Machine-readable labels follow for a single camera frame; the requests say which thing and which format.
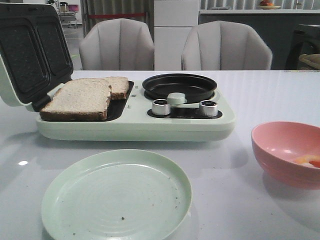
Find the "bread slice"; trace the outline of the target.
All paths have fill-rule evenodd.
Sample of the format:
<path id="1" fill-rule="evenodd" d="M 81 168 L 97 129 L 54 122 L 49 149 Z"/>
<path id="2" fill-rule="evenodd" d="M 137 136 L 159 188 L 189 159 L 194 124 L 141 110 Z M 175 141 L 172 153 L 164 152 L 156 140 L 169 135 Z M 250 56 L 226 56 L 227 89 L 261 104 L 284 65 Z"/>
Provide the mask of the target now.
<path id="1" fill-rule="evenodd" d="M 127 92 L 129 90 L 129 81 L 127 77 L 108 76 L 103 77 L 102 79 L 108 82 L 111 100 L 125 100 L 127 98 Z"/>
<path id="2" fill-rule="evenodd" d="M 40 117 L 45 121 L 105 121 L 110 97 L 111 90 L 107 80 L 71 80 L 40 110 Z"/>

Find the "pink bowl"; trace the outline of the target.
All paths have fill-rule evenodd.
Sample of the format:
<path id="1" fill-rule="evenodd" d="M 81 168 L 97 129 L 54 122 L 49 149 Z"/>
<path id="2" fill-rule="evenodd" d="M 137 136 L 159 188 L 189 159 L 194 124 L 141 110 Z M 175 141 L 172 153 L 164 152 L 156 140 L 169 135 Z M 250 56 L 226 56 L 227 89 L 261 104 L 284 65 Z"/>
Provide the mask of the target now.
<path id="1" fill-rule="evenodd" d="M 305 123 L 272 121 L 251 131 L 254 156 L 274 179 L 292 187 L 318 190 L 320 168 L 293 162 L 304 155 L 320 156 L 320 128 Z"/>

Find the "mint green sandwich maker lid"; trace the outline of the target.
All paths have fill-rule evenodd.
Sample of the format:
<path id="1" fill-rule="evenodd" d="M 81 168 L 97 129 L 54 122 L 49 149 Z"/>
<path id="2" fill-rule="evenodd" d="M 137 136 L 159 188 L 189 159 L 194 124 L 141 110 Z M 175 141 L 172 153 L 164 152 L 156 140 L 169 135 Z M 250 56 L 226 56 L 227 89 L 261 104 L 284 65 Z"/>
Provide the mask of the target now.
<path id="1" fill-rule="evenodd" d="M 73 63 L 58 14 L 49 4 L 1 3 L 0 97 L 39 112 L 49 92 L 71 80 Z"/>

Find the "orange shrimp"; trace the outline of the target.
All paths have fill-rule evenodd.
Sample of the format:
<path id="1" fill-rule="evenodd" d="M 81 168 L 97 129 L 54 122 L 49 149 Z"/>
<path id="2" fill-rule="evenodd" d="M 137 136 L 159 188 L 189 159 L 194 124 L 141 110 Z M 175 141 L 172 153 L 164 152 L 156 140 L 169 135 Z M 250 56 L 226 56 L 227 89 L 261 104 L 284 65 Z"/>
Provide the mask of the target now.
<path id="1" fill-rule="evenodd" d="M 319 155 L 303 155 L 294 159 L 293 162 L 305 167 L 320 168 Z"/>

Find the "mint green breakfast maker base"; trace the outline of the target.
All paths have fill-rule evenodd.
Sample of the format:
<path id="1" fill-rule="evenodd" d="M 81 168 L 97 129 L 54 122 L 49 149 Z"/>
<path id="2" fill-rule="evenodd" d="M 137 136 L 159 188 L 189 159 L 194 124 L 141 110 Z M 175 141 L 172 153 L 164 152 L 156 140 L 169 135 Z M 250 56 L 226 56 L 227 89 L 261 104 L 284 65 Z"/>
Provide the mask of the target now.
<path id="1" fill-rule="evenodd" d="M 107 121 L 44 121 L 37 118 L 39 132 L 47 138 L 68 141 L 169 141 L 210 142 L 227 138 L 236 124 L 236 116 L 216 89 L 211 98 L 217 103 L 213 118 L 158 118 L 148 114 L 152 101 L 144 94 L 141 80 L 129 83 L 129 95 L 122 113 Z"/>

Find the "left silver knob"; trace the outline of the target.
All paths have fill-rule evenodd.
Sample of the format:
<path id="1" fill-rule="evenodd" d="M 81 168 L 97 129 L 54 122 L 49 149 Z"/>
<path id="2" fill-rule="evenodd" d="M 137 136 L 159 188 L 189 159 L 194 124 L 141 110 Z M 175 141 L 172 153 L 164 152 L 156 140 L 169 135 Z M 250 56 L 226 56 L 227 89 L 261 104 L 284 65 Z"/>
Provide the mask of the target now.
<path id="1" fill-rule="evenodd" d="M 155 99 L 152 102 L 151 112 L 157 116 L 167 116 L 171 113 L 171 106 L 166 99 Z"/>

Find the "silver knob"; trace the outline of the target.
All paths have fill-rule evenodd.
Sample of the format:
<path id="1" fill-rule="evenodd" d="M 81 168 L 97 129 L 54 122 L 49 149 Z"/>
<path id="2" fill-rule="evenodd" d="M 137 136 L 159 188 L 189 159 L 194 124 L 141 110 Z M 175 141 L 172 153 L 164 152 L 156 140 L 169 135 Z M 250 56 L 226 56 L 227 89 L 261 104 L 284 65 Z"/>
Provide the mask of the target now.
<path id="1" fill-rule="evenodd" d="M 152 102 L 151 112 L 157 116 L 167 116 L 171 113 L 171 106 L 166 99 L 155 99 Z"/>
<path id="2" fill-rule="evenodd" d="M 216 117 L 219 113 L 218 104 L 212 100 L 203 100 L 199 103 L 199 114 L 203 117 Z"/>

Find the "round black frying pan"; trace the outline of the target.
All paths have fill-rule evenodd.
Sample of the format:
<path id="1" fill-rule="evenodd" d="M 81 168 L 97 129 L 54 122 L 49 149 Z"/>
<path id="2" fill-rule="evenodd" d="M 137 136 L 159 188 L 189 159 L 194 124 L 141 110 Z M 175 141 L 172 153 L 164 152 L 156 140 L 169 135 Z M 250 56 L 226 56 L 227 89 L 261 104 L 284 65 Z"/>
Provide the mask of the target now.
<path id="1" fill-rule="evenodd" d="M 188 104 L 208 100 L 215 95 L 217 83 L 206 76 L 191 73 L 166 73 L 142 82 L 144 94 L 151 100 L 166 99 L 171 93 L 183 93 Z"/>

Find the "right silver knob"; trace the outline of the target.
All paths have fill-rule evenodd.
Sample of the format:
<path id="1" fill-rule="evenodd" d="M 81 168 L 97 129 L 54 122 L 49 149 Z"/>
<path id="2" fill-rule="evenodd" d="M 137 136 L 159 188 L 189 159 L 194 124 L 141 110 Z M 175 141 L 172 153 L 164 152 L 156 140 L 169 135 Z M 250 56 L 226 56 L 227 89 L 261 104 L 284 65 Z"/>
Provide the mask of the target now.
<path id="1" fill-rule="evenodd" d="M 199 103 L 199 114 L 203 117 L 216 117 L 219 113 L 218 104 L 212 100 L 203 100 Z"/>

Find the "mint green round plate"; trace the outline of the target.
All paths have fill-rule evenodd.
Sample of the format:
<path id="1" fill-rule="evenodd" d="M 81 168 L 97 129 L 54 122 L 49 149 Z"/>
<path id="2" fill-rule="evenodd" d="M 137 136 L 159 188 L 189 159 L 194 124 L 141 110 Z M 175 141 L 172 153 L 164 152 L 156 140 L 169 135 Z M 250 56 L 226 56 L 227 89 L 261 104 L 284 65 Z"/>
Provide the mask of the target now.
<path id="1" fill-rule="evenodd" d="M 140 149 L 86 157 L 47 188 L 41 219 L 55 240 L 164 240 L 192 204 L 186 173 L 171 159 Z"/>

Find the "white refrigerator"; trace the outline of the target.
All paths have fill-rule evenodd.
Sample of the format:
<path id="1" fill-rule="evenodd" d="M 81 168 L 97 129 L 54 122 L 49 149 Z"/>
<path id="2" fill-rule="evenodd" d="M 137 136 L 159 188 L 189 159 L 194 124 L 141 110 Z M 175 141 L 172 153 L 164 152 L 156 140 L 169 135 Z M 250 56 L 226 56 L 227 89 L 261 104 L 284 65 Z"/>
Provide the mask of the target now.
<path id="1" fill-rule="evenodd" d="M 154 69 L 180 71 L 186 39 L 198 25 L 199 0 L 154 1 Z"/>

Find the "grey kitchen counter cabinet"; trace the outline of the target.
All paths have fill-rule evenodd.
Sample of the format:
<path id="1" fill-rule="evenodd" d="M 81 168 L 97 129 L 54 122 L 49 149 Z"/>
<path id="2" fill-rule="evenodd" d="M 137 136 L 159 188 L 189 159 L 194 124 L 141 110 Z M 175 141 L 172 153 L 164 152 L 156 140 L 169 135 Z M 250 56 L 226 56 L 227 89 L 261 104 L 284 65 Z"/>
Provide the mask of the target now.
<path id="1" fill-rule="evenodd" d="M 320 52 L 318 9 L 201 10 L 199 23 L 228 21 L 251 26 L 272 51 L 272 70 L 298 70 L 302 54 Z"/>

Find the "fruit plate on counter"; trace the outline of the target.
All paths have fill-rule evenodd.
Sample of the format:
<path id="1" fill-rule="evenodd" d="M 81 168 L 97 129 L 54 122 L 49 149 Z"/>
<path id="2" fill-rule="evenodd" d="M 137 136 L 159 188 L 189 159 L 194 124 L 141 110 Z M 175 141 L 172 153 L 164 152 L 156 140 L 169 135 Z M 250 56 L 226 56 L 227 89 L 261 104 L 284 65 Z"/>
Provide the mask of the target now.
<path id="1" fill-rule="evenodd" d="M 258 3 L 258 8 L 261 9 L 261 10 L 277 10 L 277 9 L 280 9 L 281 6 L 280 5 L 275 5 L 270 0 L 261 0 Z"/>

